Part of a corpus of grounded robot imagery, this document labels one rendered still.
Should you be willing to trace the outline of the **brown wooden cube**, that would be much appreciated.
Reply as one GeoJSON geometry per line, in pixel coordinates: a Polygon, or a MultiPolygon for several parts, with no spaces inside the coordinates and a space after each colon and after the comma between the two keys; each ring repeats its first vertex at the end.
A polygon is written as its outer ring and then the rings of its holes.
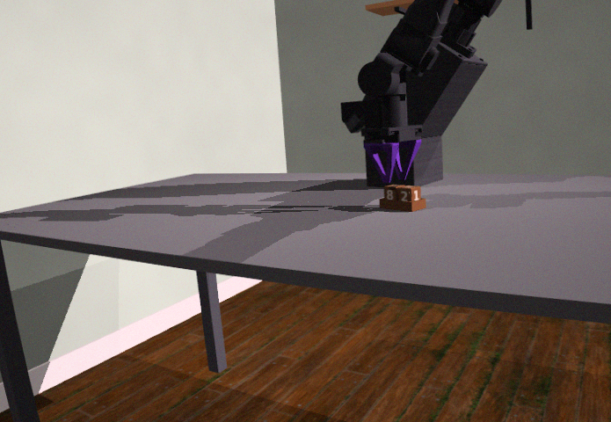
{"type": "Polygon", "coordinates": [[[420,186],[398,187],[398,200],[402,200],[402,201],[421,200],[420,186]]]}
{"type": "Polygon", "coordinates": [[[398,200],[398,187],[403,185],[390,185],[384,186],[384,199],[385,200],[398,200]]]}

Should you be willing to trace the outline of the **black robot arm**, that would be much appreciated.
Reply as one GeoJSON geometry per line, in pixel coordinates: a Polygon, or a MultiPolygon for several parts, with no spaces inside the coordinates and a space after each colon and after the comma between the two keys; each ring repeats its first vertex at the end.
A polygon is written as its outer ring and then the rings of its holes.
{"type": "MultiPolygon", "coordinates": [[[[362,92],[386,98],[386,102],[389,97],[406,96],[405,70],[417,76],[430,70],[440,53],[436,48],[439,42],[472,57],[476,49],[469,43],[474,31],[481,18],[489,18],[502,0],[454,1],[414,0],[374,61],[361,68],[358,84],[362,92]]],[[[341,103],[341,116],[351,133],[381,127],[380,99],[341,103]]]]}

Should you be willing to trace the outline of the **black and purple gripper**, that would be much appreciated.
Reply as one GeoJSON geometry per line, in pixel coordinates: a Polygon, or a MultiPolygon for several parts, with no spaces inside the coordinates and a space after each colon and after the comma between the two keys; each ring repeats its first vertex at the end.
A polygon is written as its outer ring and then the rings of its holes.
{"type": "Polygon", "coordinates": [[[389,97],[388,102],[386,98],[375,99],[380,99],[381,127],[361,129],[361,136],[370,136],[369,140],[363,140],[364,149],[383,183],[390,183],[394,166],[398,179],[405,180],[421,145],[421,136],[415,136],[415,133],[422,132],[422,125],[408,126],[406,96],[389,97]],[[403,171],[398,148],[409,148],[403,171]],[[377,151],[387,152],[386,174],[377,151]]]}

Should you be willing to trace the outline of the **brown shallow tray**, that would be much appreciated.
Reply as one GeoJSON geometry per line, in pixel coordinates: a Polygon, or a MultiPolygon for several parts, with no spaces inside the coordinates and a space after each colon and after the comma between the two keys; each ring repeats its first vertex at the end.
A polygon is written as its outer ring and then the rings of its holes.
{"type": "Polygon", "coordinates": [[[393,209],[414,212],[423,208],[426,208],[426,199],[415,200],[415,201],[402,201],[402,200],[385,200],[380,199],[380,208],[393,209]]]}

